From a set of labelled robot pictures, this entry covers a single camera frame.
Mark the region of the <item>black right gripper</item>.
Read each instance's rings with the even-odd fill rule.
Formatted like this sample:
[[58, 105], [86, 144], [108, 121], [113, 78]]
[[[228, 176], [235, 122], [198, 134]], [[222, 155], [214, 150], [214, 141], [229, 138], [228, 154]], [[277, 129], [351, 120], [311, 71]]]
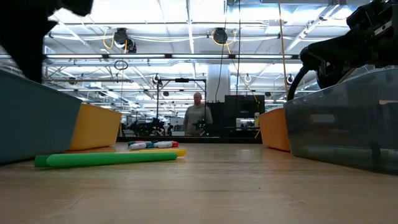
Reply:
[[345, 35], [316, 42], [313, 53], [339, 67], [397, 65], [397, 1], [373, 0], [346, 20]]

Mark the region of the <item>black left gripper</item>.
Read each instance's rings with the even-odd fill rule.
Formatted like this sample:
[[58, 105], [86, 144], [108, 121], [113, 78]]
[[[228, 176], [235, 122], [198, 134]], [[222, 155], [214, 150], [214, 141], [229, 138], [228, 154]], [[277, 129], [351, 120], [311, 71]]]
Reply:
[[43, 39], [55, 25], [48, 17], [64, 8], [86, 16], [93, 0], [1, 0], [1, 46], [24, 76], [42, 83]]

